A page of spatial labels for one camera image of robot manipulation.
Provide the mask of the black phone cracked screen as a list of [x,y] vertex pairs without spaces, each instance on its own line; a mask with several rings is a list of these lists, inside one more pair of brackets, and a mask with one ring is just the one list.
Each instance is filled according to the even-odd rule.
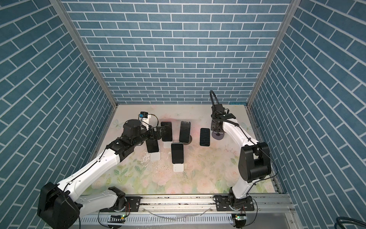
[[200,146],[202,147],[210,146],[210,129],[208,128],[200,129]]

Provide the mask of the black phone teal edge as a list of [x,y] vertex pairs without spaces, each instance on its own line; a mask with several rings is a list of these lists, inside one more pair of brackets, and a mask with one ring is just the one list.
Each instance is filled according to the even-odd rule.
[[182,143],[172,143],[172,163],[183,164],[184,163],[184,145]]

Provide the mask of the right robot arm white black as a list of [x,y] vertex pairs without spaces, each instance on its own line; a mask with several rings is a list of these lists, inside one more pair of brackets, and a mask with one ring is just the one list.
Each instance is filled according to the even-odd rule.
[[244,206],[252,187],[271,174],[269,146],[258,142],[242,129],[236,117],[222,104],[212,105],[212,137],[221,140],[225,135],[231,137],[240,147],[238,171],[240,177],[230,188],[228,200],[230,207],[238,210]]

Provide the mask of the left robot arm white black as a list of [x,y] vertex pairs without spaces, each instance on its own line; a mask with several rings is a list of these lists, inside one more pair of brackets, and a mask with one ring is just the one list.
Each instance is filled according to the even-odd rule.
[[124,123],[123,133],[83,168],[59,181],[45,184],[40,191],[37,215],[53,229],[68,229],[90,213],[111,209],[127,211],[125,193],[116,187],[81,197],[84,191],[109,169],[126,159],[134,149],[147,140],[159,140],[166,127],[145,126],[138,119]]

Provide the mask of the black phone far left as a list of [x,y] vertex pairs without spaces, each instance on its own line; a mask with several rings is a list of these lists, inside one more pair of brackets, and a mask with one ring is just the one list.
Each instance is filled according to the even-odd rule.
[[148,153],[158,153],[160,151],[158,140],[146,140],[146,147]]

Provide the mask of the black phone pink edge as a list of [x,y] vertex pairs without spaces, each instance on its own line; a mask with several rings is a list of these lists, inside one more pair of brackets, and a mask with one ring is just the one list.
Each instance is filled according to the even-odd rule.
[[173,141],[172,122],[162,122],[161,127],[162,127],[162,141],[172,142]]

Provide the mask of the white stand back middle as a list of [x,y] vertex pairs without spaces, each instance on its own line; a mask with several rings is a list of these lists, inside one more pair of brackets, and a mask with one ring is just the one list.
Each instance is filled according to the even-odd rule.
[[171,148],[171,144],[172,144],[172,142],[163,142],[163,148],[169,149],[169,148]]

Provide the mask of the white stand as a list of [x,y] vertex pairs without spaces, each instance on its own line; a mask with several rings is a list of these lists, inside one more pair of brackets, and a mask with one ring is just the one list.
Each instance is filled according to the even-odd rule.
[[175,173],[179,173],[179,172],[184,172],[185,169],[185,165],[182,164],[173,164],[173,172]]
[[151,161],[159,161],[161,159],[161,152],[150,153]]
[[172,144],[172,142],[163,142],[163,148],[169,149],[169,148],[171,148],[171,144]]

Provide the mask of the black phone on round stand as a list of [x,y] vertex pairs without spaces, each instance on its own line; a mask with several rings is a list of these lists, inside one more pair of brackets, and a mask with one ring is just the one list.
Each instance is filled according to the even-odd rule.
[[188,121],[181,121],[179,142],[188,142],[191,130],[191,123]]

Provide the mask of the dark round phone stand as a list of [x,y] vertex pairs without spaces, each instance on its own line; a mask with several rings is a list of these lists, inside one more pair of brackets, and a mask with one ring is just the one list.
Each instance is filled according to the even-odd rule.
[[182,143],[183,145],[189,145],[189,144],[191,144],[191,142],[192,142],[192,136],[190,135],[188,142],[180,142],[180,143]]

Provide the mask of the right controller board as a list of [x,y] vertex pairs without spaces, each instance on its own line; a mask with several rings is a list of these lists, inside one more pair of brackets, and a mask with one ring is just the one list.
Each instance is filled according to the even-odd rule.
[[232,226],[237,229],[242,229],[247,222],[247,216],[244,213],[232,214]]

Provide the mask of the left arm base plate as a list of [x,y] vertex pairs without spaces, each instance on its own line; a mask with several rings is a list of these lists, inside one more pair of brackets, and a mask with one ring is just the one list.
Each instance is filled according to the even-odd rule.
[[110,208],[104,208],[100,212],[138,212],[140,208],[141,197],[125,196],[118,198],[116,203]]

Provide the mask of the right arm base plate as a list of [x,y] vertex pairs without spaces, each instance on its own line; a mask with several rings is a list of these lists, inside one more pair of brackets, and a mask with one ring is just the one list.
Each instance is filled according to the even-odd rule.
[[251,196],[237,199],[232,195],[214,195],[213,201],[217,211],[254,211],[254,202]]

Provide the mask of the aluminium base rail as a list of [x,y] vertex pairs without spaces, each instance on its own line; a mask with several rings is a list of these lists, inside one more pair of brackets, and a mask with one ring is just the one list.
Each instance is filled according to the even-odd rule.
[[[207,195],[143,195],[140,196],[140,208],[138,212],[100,212],[96,211],[88,215],[125,215],[131,214],[173,214],[173,215],[198,215],[198,214],[236,214],[244,213],[247,216],[246,225],[243,229],[301,229],[299,217],[294,205],[287,194],[253,194],[254,211],[217,211],[213,201],[214,194]],[[126,228],[168,228],[170,226],[191,226],[193,224],[173,225],[149,225],[149,226],[121,226]],[[234,229],[232,224],[200,224],[209,228],[224,225]],[[101,228],[110,229],[103,224],[82,225],[81,220],[76,221],[72,229]]]

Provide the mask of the left aluminium corner post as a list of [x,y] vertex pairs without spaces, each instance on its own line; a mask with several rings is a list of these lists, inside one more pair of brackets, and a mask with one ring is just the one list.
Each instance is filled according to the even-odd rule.
[[55,9],[57,15],[60,17],[61,21],[63,22],[66,30],[70,34],[72,40],[76,44],[77,48],[79,49],[80,53],[84,57],[88,67],[91,69],[94,77],[100,84],[101,88],[105,92],[107,98],[109,99],[110,103],[112,104],[113,108],[116,109],[118,103],[116,102],[115,98],[113,97],[111,91],[109,90],[105,80],[103,79],[96,63],[94,62],[93,58],[91,57],[86,45],[84,44],[81,36],[79,35],[75,25],[73,24],[69,14],[67,13],[62,1],[59,0],[50,0],[52,7]]

